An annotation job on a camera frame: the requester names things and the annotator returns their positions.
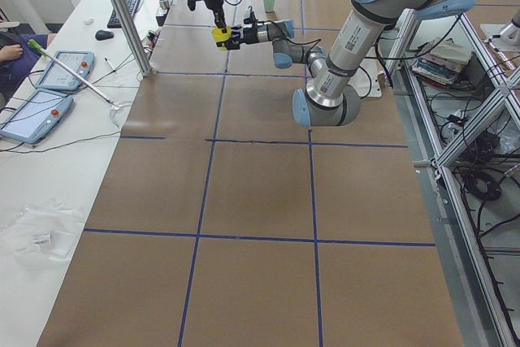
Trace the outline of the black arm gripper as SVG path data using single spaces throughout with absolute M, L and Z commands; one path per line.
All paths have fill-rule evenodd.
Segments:
M 204 2 L 206 8 L 211 10 L 214 14 L 215 27 L 221 32 L 227 32 L 227 23 L 223 10 L 223 0 L 187 0 L 190 11 L 195 11 L 197 2 Z

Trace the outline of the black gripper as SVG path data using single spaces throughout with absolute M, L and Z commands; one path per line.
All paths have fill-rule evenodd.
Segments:
M 247 7 L 244 12 L 243 23 L 244 26 L 239 24 L 227 28 L 231 34 L 240 34 L 240 37 L 226 40 L 226 50 L 239 50 L 241 44 L 252 45 L 269 41 L 268 24 L 257 19 L 251 6 Z

